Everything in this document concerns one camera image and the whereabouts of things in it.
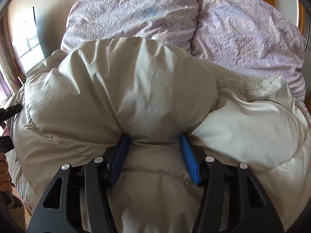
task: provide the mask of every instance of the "silver screw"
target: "silver screw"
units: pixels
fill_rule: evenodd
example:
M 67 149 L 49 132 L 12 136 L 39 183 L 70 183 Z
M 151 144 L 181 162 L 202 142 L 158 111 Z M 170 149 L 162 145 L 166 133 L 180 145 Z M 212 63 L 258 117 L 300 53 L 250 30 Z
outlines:
M 95 162 L 95 163 L 101 163 L 103 160 L 104 160 L 103 157 L 96 157 L 96 158 L 94 159 L 94 162 Z
M 214 157 L 212 157 L 212 156 L 207 156 L 207 157 L 205 158 L 205 161 L 206 161 L 206 162 L 212 163 L 212 162 L 215 161 L 215 159 L 214 159 Z
M 240 163 L 239 166 L 242 169 L 247 169 L 248 168 L 248 165 L 246 165 L 245 163 Z
M 67 170 L 68 168 L 70 167 L 70 165 L 69 164 L 63 164 L 62 165 L 62 170 Z

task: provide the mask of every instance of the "wrinkled fabric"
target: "wrinkled fabric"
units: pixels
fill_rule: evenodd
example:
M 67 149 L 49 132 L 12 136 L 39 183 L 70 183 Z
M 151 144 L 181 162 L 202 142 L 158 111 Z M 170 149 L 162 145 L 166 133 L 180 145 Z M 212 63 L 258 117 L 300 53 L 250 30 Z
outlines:
M 299 29 L 262 0 L 197 0 L 197 29 L 191 54 L 239 74 L 283 75 L 294 96 L 304 100 L 300 71 L 305 39 Z
M 239 75 L 142 38 L 86 42 L 64 56 L 29 75 L 24 108 L 8 121 L 39 197 L 63 163 L 86 164 L 126 132 L 130 150 L 108 191 L 118 231 L 191 232 L 202 189 L 179 149 L 186 131 L 222 163 L 247 163 L 285 229 L 306 206 L 311 136 L 282 76 Z
M 190 49 L 195 0 L 78 0 L 69 13 L 61 49 L 118 37 L 145 37 Z

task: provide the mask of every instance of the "pillowcase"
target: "pillowcase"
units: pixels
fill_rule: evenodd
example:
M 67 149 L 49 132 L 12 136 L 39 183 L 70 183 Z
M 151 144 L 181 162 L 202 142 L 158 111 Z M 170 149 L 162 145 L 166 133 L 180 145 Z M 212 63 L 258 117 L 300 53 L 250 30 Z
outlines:
M 271 78 L 279 74 L 294 96 L 304 100 L 300 71 L 305 39 L 289 20 L 262 0 L 197 0 L 197 30 L 191 54 L 239 74 Z
M 190 49 L 196 0 L 78 0 L 69 13 L 61 49 L 118 37 L 145 37 Z

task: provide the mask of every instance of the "human hand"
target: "human hand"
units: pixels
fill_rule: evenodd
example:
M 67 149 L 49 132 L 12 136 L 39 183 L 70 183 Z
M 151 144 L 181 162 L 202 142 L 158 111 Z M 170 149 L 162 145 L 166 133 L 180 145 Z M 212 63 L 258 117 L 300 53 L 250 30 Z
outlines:
M 0 191 L 12 194 L 12 185 L 8 170 L 7 158 L 3 152 L 0 152 Z

